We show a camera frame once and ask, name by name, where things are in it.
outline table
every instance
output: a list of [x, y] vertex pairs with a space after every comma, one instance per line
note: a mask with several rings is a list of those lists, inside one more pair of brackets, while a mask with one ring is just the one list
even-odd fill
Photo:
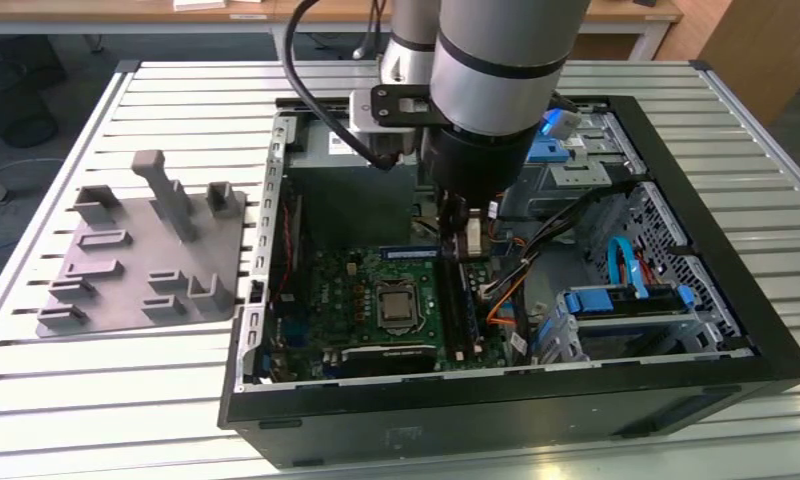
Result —
[[[222, 9], [174, 12], [172, 0], [0, 0], [0, 34], [271, 33], [280, 53], [284, 27], [298, 3], [230, 2]], [[299, 30], [363, 32], [370, 4], [370, 0], [324, 0]], [[593, 0], [582, 33], [639, 35], [631, 60], [651, 60], [670, 25], [681, 18], [673, 0], [659, 0], [654, 8], [631, 0]]]
[[[372, 86], [378, 71], [368, 62], [303, 62], [300, 75], [318, 96], [339, 97]], [[800, 343], [800, 170], [729, 89], [682, 62], [571, 62], [559, 89], [639, 99]], [[275, 100], [292, 95], [275, 62], [147, 62], [114, 76], [0, 277], [0, 477], [276, 473], [216, 427], [231, 323], [40, 339], [35, 311], [80, 221], [67, 210], [78, 188], [107, 183], [120, 197], [150, 195], [130, 170], [132, 152], [162, 148], [188, 193], [224, 180], [260, 198]], [[255, 235], [250, 226], [244, 245]], [[663, 438], [335, 470], [344, 478], [473, 480], [791, 476], [800, 474], [800, 386]]]

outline gray plastic base plate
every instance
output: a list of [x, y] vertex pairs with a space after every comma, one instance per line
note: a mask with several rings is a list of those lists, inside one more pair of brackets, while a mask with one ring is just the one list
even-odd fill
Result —
[[[148, 198], [122, 200], [110, 209], [112, 226], [92, 229], [82, 222], [40, 312], [39, 336], [228, 320], [246, 194], [235, 192], [235, 198], [236, 214], [215, 217], [206, 195], [190, 195], [198, 239], [187, 244]], [[211, 291], [215, 276], [224, 291]]]

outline gray carpet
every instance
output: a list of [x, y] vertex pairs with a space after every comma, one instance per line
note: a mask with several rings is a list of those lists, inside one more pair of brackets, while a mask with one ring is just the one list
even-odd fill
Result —
[[[359, 38], [359, 34], [300, 35], [296, 42], [298, 58], [350, 58]], [[51, 36], [51, 40], [70, 78], [43, 92], [52, 111], [58, 113], [60, 134], [44, 145], [30, 149], [10, 148], [0, 140], [0, 165], [19, 159], [64, 158], [68, 155], [119, 59], [275, 60], [272, 40], [264, 34], [108, 35], [103, 43], [106, 50], [96, 55], [90, 53], [80, 36], [56, 35]], [[800, 94], [770, 130], [800, 164]], [[12, 202], [0, 207], [0, 244], [20, 238], [58, 169], [59, 164], [54, 163], [27, 164], [0, 173], [0, 181], [14, 192]], [[0, 250], [0, 271], [11, 254], [12, 248]]]

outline green motherboard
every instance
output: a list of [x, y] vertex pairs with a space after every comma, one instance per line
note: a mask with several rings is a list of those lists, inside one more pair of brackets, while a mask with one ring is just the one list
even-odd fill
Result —
[[[487, 280], [485, 264], [465, 269], [473, 286]], [[340, 352], [368, 346], [433, 346], [437, 371], [505, 366], [501, 335], [481, 338], [474, 358], [449, 354], [429, 259], [386, 260], [378, 248], [319, 251], [307, 275], [307, 312], [282, 326], [291, 381], [335, 378]]]

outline cpu socket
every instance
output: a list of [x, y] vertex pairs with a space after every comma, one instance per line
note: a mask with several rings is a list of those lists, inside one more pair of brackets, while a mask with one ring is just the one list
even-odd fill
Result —
[[403, 335], [418, 327], [418, 294], [414, 284], [378, 285], [378, 324], [392, 335]]

